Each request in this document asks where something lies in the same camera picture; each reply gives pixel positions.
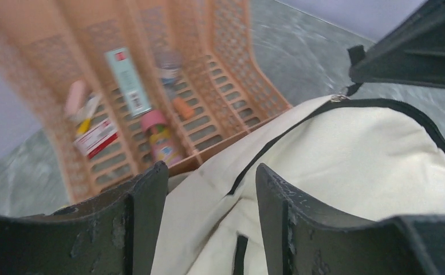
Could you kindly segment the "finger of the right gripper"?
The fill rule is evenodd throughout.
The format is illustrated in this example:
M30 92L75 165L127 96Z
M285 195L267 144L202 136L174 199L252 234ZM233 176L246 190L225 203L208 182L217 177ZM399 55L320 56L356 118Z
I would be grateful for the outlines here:
M349 49L354 83L445 89L445 1L426 1L367 51Z

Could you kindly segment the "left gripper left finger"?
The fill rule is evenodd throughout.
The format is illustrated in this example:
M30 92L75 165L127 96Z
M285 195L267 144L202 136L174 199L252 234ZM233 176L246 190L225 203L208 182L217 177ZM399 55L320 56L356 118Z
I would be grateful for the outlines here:
M156 162L50 215L0 216L0 274L150 274L168 176Z

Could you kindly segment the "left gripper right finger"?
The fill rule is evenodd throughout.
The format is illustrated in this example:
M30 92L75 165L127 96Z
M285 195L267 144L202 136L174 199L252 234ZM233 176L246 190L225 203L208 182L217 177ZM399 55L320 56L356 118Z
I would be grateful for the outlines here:
M319 201L265 164L255 183L269 274L445 274L445 215L372 222Z

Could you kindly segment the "beige canvas backpack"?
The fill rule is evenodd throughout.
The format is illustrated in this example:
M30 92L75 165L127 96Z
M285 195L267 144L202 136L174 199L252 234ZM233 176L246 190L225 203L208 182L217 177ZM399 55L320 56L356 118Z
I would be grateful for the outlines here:
M168 195L152 274L269 274L260 164L372 222L445 215L445 139L426 114L396 100L319 97L215 155Z

